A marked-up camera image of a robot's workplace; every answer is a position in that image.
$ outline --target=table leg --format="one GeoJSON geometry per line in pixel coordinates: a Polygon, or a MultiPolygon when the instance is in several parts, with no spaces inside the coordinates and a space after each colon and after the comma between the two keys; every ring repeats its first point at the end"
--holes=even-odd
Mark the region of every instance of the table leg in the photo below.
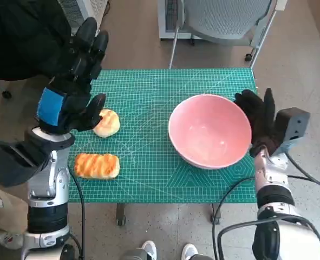
{"type": "Polygon", "coordinates": [[[218,211],[218,214],[217,214],[217,217],[216,217],[215,223],[214,223],[215,209],[217,209],[218,206],[219,206],[219,203],[212,203],[213,212],[211,214],[210,221],[214,225],[220,225],[220,223],[221,223],[221,221],[220,221],[221,220],[221,211],[220,210],[218,211]]]}
{"type": "Polygon", "coordinates": [[[125,216],[125,203],[117,203],[116,204],[116,224],[118,226],[125,226],[126,224],[126,216],[125,216]]]}

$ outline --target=person's foot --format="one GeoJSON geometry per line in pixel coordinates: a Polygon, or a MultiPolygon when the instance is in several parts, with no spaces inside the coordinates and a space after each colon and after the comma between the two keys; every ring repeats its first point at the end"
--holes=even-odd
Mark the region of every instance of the person's foot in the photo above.
{"type": "Polygon", "coordinates": [[[181,260],[189,260],[191,257],[197,254],[198,250],[193,244],[186,244],[181,253],[181,260]]]}
{"type": "Polygon", "coordinates": [[[142,245],[142,249],[144,249],[148,255],[151,256],[152,260],[156,260],[157,259],[157,251],[156,251],[156,246],[155,243],[153,241],[145,241],[144,244],[142,245]]]}

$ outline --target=toasted bread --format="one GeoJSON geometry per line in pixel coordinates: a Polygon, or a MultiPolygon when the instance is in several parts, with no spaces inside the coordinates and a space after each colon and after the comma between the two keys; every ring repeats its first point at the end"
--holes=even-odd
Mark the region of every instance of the toasted bread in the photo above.
{"type": "Polygon", "coordinates": [[[99,137],[109,137],[120,129],[119,116],[112,110],[102,109],[100,112],[102,120],[94,128],[94,132],[99,137]]]}
{"type": "Polygon", "coordinates": [[[75,160],[75,172],[82,178],[113,179],[119,175],[120,163],[112,154],[80,153],[75,160]]]}

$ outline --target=grid lines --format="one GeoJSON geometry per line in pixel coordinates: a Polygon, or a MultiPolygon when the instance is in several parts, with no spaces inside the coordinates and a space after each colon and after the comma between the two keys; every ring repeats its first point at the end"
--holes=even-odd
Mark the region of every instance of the grid lines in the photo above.
{"type": "MultiPolygon", "coordinates": [[[[207,171],[189,165],[173,148],[168,120],[173,109],[198,94],[234,99],[243,89],[256,91],[252,71],[233,69],[103,70],[93,81],[92,96],[106,93],[105,108],[116,111],[120,130],[108,138],[93,131],[78,133],[68,165],[78,153],[111,153],[120,159],[114,180],[78,178],[86,202],[212,203],[221,200],[237,180],[254,175],[252,158],[245,156],[224,169],[207,171]]],[[[69,201],[79,194],[70,180],[69,201]]],[[[230,203],[255,202],[254,183],[241,184],[230,203]]]]}

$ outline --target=floor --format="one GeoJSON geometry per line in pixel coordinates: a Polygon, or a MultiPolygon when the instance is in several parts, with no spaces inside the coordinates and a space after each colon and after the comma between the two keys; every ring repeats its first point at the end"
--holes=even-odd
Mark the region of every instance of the floor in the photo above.
{"type": "MultiPolygon", "coordinates": [[[[167,68],[172,41],[158,39],[156,0],[138,0],[137,5],[133,1],[112,0],[103,27],[110,35],[104,69],[167,68]]],[[[206,42],[191,47],[187,41],[179,41],[174,67],[244,67],[243,58],[248,50],[206,42]]],[[[286,10],[277,15],[254,74],[260,95],[268,87],[273,89],[278,109],[296,106],[311,112],[305,138],[290,153],[320,180],[320,37],[306,1],[290,0],[286,10]]],[[[14,97],[5,101],[0,96],[0,139],[20,139],[24,129],[35,123],[32,116],[46,83],[37,77],[8,84],[14,97]]],[[[291,167],[289,174],[298,173],[291,167]]],[[[291,188],[296,205],[320,232],[320,187],[294,180],[291,188]]],[[[20,196],[26,193],[24,186],[12,192],[20,196]]],[[[86,206],[86,259],[118,259],[125,250],[140,246],[147,239],[155,241],[158,259],[180,259],[188,242],[194,243],[200,253],[213,256],[208,205],[130,204],[124,227],[115,225],[115,208],[115,204],[86,206]]],[[[218,230],[254,220],[256,212],[253,204],[226,204],[218,230]]],[[[70,204],[69,222],[78,236],[80,218],[79,204],[70,204]]],[[[253,232],[254,228],[245,228],[225,235],[226,259],[253,259],[253,232]]],[[[17,253],[0,248],[0,259],[18,258],[17,253]]]]}

